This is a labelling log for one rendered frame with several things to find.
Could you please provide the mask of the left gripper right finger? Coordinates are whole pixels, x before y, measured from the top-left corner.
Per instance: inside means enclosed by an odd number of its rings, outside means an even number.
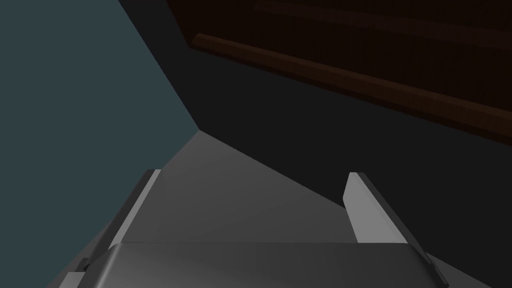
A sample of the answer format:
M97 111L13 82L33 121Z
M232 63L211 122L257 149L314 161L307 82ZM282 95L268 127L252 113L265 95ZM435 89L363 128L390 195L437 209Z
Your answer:
M364 172L349 172L342 195L357 242L420 264L433 261Z

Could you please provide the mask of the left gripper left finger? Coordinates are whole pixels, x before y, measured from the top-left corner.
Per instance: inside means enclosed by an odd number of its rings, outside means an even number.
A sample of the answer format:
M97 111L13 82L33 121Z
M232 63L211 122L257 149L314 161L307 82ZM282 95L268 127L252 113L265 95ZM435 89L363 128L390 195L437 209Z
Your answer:
M115 214L113 220L107 225L97 245L95 245L92 250L88 258L89 265L99 259L100 256L110 248L122 242L135 215L148 196L160 172L161 170L159 169L148 169L143 173L119 211Z

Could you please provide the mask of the dark brown wooden cabinet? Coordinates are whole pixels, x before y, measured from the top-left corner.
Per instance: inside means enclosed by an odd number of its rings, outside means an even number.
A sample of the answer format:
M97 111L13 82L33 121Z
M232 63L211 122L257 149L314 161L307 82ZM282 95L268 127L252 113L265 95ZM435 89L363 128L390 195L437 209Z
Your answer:
M512 146L512 0L165 0L195 50Z

